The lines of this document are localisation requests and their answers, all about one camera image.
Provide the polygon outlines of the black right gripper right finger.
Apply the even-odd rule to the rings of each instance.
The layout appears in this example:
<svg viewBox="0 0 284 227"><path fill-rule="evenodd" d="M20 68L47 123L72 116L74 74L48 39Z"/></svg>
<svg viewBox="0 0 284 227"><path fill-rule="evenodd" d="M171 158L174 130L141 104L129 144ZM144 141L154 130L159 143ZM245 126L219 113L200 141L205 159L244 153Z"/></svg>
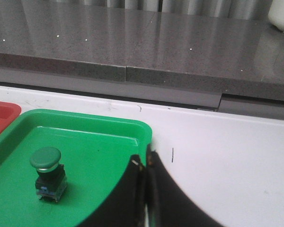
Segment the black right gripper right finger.
<svg viewBox="0 0 284 227"><path fill-rule="evenodd" d="M150 227L221 227L180 189L150 145L146 152L146 204Z"/></svg>

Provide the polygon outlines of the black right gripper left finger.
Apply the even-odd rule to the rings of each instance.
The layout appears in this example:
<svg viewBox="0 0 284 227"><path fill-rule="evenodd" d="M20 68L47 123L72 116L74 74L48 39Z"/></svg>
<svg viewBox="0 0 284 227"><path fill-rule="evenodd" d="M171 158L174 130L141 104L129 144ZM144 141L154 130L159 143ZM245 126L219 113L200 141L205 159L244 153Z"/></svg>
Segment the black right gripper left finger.
<svg viewBox="0 0 284 227"><path fill-rule="evenodd" d="M79 227L145 226L146 170L139 155L131 155L120 181Z"/></svg>

